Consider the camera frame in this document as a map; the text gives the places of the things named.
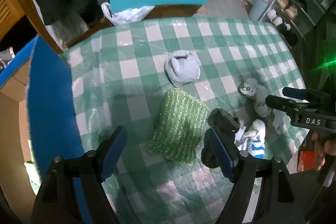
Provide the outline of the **person's right hand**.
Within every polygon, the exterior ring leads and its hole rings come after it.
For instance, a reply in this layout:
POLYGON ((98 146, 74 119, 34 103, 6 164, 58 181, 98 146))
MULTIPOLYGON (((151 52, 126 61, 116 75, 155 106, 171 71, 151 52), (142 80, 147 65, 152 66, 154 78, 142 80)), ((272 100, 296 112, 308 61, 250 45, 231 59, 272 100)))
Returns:
POLYGON ((327 140, 325 144, 322 144, 319 138, 319 133, 315 131, 311 136, 312 141, 315 142, 315 162, 314 168, 320 170, 325 164, 326 155, 336 155, 336 142, 335 139, 327 140))

